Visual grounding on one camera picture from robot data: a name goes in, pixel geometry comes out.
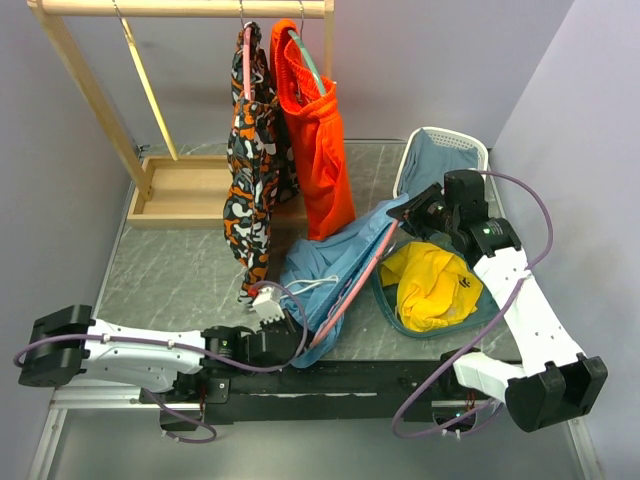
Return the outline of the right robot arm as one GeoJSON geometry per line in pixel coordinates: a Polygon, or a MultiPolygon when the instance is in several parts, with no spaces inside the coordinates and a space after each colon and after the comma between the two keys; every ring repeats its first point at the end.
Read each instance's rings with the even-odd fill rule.
{"type": "Polygon", "coordinates": [[[490,215],[488,175],[473,169],[450,171],[443,183],[432,184],[387,213],[416,238],[432,231],[450,237],[499,308],[481,335],[506,322],[521,362],[487,356],[476,350],[480,339],[474,337],[447,356],[399,407],[392,418],[398,437],[405,435],[399,429],[405,412],[437,380],[449,398],[472,389],[499,401],[521,430],[533,432],[587,415],[608,377],[604,361],[584,353],[536,282],[533,269],[545,256],[528,259],[509,221],[490,215]]]}

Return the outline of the pink plastic hanger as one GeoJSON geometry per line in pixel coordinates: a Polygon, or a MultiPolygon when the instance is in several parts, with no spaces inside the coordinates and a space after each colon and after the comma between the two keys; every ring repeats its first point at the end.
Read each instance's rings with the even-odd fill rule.
{"type": "Polygon", "coordinates": [[[338,306],[334,309],[333,315],[323,324],[323,326],[317,331],[314,339],[310,343],[310,349],[317,347],[330,333],[333,327],[337,324],[340,317],[346,312],[347,308],[351,305],[356,298],[360,290],[364,287],[369,276],[372,274],[374,268],[385,253],[396,229],[399,226],[398,220],[393,220],[389,226],[388,231],[383,237],[380,245],[375,251],[371,260],[366,264],[362,274],[356,279],[356,281],[346,290],[346,295],[338,303],[338,306]]]}

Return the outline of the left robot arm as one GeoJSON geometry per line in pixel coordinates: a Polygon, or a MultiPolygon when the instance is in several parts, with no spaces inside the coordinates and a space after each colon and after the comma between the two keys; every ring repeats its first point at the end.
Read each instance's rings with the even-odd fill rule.
{"type": "Polygon", "coordinates": [[[216,325],[160,331],[116,325],[93,317],[88,305],[72,305],[38,318],[13,363],[23,386],[57,388],[82,377],[184,402],[196,395],[199,382],[280,371],[312,337],[288,311],[261,321],[256,330],[216,325]]]}

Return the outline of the light blue shorts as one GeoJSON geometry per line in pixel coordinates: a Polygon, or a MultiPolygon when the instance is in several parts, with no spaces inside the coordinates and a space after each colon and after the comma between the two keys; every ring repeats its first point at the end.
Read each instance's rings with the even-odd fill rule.
{"type": "Polygon", "coordinates": [[[409,195],[402,194],[382,201],[322,241],[297,240],[286,254],[280,275],[280,284],[296,298],[283,298],[281,306],[316,334],[380,245],[393,221],[387,211],[408,200],[409,195]]]}

